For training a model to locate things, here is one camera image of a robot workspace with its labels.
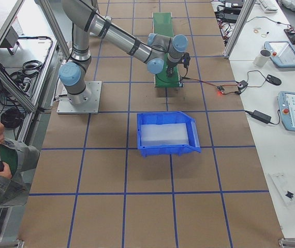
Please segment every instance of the person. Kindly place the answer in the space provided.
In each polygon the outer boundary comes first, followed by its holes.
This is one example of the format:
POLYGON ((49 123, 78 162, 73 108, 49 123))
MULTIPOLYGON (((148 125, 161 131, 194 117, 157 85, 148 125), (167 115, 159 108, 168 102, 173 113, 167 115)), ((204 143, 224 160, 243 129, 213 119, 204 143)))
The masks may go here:
POLYGON ((23 182, 21 172, 36 168, 39 151, 23 142, 5 138, 4 131, 5 127, 0 122, 0 144, 15 150, 17 154, 17 170, 14 175, 5 162, 4 171, 0 171, 0 207, 9 207, 25 203, 29 187, 23 182))

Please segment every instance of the white table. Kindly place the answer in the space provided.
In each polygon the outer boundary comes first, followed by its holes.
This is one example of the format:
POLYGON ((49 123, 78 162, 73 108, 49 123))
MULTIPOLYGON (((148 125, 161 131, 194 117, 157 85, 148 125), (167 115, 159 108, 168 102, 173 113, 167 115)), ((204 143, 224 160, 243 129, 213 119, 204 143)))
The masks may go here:
MULTIPOLYGON (((260 6, 254 6, 248 20, 256 16, 267 16, 272 20, 288 23, 281 10, 277 13, 266 14, 260 6)), ((263 18, 253 19, 246 23, 230 56, 230 64, 237 81, 246 80, 247 71, 251 70, 260 70, 264 76, 271 74, 282 80, 280 86, 265 82, 261 88, 247 88, 241 94, 245 110, 252 112, 258 110, 270 115, 274 123, 278 121, 277 96, 279 92, 295 92, 295 70, 277 69, 271 60, 264 67, 259 68, 253 64, 253 60, 265 41, 288 40, 283 31, 286 27, 286 25, 276 24, 263 18), (258 34, 253 32, 255 28, 260 28, 258 34), (267 37, 261 37, 261 34, 266 34, 266 32, 269 32, 267 37)), ((263 81, 259 72, 249 74, 250 86, 261 85, 263 81)), ((286 187, 290 192, 295 192, 295 132, 287 131, 281 123, 273 126, 259 122, 250 116, 247 116, 247 119, 283 234, 285 238, 295 238, 295 201, 287 205, 269 176, 269 174, 284 174, 286 187)))

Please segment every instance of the white bin bottom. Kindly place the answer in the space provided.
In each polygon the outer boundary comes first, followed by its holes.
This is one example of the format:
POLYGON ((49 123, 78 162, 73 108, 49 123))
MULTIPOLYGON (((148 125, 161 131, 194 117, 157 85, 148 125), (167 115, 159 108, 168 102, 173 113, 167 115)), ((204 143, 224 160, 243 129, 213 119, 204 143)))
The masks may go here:
POLYGON ((189 145, 185 123, 141 125, 141 145, 189 145))

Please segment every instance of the gray jacket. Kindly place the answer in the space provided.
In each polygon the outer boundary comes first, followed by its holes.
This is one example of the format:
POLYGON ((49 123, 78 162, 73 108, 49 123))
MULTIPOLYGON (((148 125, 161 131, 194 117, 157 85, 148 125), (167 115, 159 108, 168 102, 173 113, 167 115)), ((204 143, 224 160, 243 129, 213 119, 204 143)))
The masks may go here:
POLYGON ((0 176, 0 207, 23 204, 22 200, 15 201, 20 195, 28 195, 28 190, 21 177, 21 171, 36 167, 39 151, 23 142, 5 139, 4 144, 18 154, 18 169, 11 179, 0 176))

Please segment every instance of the green conveyor strip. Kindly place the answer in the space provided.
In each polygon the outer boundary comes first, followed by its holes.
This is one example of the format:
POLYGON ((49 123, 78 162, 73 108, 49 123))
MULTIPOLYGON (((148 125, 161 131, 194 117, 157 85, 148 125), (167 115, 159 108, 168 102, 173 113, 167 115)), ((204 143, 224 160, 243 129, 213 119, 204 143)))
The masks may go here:
MULTIPOLYGON (((171 13, 153 13, 153 32, 155 34, 174 37, 171 13)), ((166 76, 166 63, 164 64, 163 71, 155 75, 155 87, 182 87, 179 81, 180 77, 177 67, 174 67, 172 77, 166 76)))

